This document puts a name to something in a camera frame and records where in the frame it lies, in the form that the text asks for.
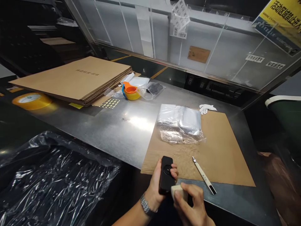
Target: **hand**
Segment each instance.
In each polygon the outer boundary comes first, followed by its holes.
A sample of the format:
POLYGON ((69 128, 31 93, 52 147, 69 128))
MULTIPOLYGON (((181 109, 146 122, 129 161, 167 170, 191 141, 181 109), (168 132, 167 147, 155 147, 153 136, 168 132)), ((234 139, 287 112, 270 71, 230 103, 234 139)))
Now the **hand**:
MULTIPOLYGON (((165 198, 165 196, 159 194, 161 164, 162 164, 162 159, 159 159, 157 162, 157 165, 155 167, 155 170, 153 172, 153 176, 151 177, 150 185, 148 186, 148 188, 144 194, 144 198, 148 202, 150 210, 153 212, 156 212, 158 210, 161 202, 165 198)), ((175 180, 177 180, 178 175, 179 175, 179 172, 177 170, 177 165, 172 164, 171 167, 172 167, 172 169, 170 169, 170 173, 171 173, 172 177, 175 180)))
POLYGON ((175 192, 175 208, 177 209, 184 226, 213 226, 214 221, 208 217, 204 205, 203 189, 196 185, 181 183, 183 190, 192 196, 193 207, 182 198, 181 194, 175 192))

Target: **wristwatch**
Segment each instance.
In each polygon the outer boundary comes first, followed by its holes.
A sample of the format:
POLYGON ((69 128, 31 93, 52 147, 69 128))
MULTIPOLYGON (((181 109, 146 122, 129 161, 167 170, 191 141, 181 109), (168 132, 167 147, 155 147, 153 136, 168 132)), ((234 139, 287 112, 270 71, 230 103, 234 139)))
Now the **wristwatch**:
POLYGON ((153 212, 150 210, 150 207, 148 206, 148 202, 144 198, 144 194, 141 196, 141 199, 140 199, 142 208, 147 216, 153 217, 158 212, 158 210, 156 212, 153 212))

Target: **white eraser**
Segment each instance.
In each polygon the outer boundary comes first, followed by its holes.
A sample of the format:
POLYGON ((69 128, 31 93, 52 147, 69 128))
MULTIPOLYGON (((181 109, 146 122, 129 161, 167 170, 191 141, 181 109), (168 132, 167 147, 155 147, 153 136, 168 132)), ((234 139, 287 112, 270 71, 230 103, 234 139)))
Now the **white eraser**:
POLYGON ((179 191, 185 201, 188 200, 187 191, 184 191, 183 188, 181 187, 181 185, 174 185, 171 187, 171 194, 172 194, 173 201, 175 201, 175 191, 179 191))

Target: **stainless steel table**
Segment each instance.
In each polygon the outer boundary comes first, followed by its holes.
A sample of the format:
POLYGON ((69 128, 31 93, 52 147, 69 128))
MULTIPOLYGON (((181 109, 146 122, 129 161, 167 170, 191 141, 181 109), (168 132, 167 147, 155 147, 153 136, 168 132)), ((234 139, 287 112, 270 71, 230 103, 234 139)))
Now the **stainless steel table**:
POLYGON ((213 183, 218 191, 213 196, 202 181, 178 182, 194 183, 202 187, 206 201, 255 225, 281 225, 244 113, 236 106, 160 83, 166 89, 152 101, 142 98, 127 101, 121 98, 112 110, 94 106, 78 110, 58 102, 59 107, 54 112, 35 116, 141 169, 161 104, 191 108, 198 108, 200 104, 214 105, 219 112, 227 115, 256 187, 213 183))

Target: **green trash bin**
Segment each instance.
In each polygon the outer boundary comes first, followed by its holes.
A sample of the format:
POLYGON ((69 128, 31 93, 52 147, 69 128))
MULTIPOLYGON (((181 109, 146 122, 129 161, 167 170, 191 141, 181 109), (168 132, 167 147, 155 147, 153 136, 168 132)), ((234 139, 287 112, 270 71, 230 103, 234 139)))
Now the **green trash bin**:
POLYGON ((292 148, 292 159, 301 166, 301 97, 274 96, 267 99, 266 107, 277 117, 287 135, 292 148))

